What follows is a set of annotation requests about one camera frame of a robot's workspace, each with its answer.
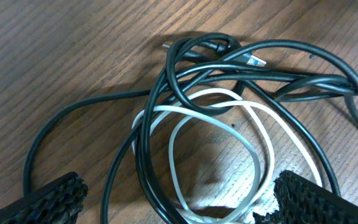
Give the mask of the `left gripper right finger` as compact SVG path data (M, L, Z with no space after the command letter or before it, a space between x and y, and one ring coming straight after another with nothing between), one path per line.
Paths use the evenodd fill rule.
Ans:
M281 172L273 190L279 209L254 212L256 223L358 224L358 206L292 171Z

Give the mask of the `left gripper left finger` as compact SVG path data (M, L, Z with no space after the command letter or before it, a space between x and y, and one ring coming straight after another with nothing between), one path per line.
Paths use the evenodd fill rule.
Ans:
M87 194L83 179L69 172L0 209L0 224L75 224Z

